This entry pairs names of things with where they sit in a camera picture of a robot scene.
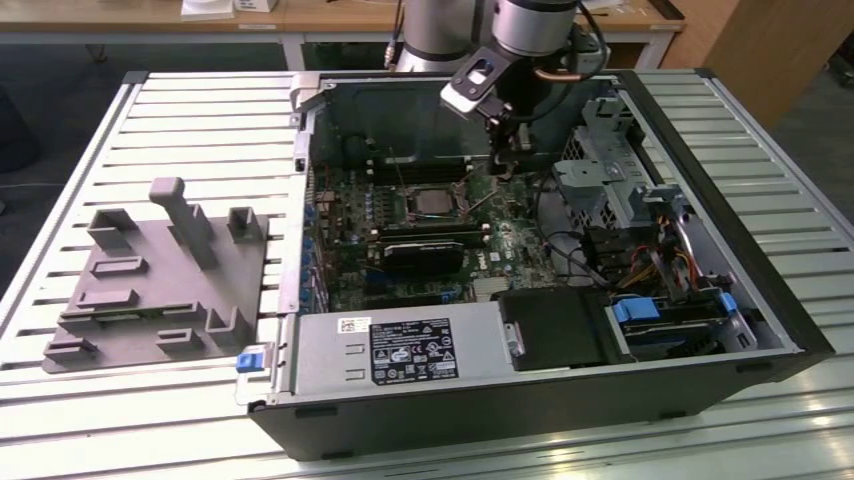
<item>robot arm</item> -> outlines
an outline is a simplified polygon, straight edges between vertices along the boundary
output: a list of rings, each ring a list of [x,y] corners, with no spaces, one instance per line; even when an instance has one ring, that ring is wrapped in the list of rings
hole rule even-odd
[[[574,23],[576,10],[599,43],[599,61],[587,73],[578,69],[578,46],[588,39]],[[442,103],[464,118],[484,121],[498,173],[532,154],[528,124],[556,108],[574,83],[604,66],[607,50],[595,20],[579,0],[408,0],[404,26],[396,70],[455,72]],[[540,105],[555,83],[566,87]]]

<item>blue latch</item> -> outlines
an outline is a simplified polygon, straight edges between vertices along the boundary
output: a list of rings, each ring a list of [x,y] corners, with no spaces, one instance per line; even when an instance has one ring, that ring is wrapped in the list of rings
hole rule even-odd
[[[726,309],[726,313],[732,315],[738,310],[738,304],[735,303],[732,294],[723,292],[720,294],[720,303],[723,303],[723,308]]]
[[[237,373],[264,371],[264,353],[241,353],[237,355]]]
[[[650,297],[626,298],[614,305],[618,323],[631,320],[652,320],[660,317],[655,301]]]

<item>power supply label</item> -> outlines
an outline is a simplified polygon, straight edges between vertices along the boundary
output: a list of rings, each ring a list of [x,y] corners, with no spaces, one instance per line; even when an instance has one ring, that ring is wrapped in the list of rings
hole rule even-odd
[[[447,318],[371,325],[371,379],[376,385],[458,377]]]

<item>floor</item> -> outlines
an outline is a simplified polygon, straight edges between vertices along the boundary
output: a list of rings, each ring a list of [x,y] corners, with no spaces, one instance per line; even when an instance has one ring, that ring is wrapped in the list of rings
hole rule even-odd
[[[111,46],[96,64],[80,46],[0,46],[0,85],[39,139],[39,162],[0,174],[0,294],[12,280],[112,96],[129,70],[251,71],[284,67],[275,45]],[[854,89],[822,73],[774,137],[854,220]]]

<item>motherboard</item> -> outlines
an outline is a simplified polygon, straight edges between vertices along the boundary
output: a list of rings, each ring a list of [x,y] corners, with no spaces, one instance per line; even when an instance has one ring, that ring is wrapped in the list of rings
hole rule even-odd
[[[536,175],[492,176],[486,160],[407,160],[317,175],[329,310],[490,301],[554,285],[534,222]]]

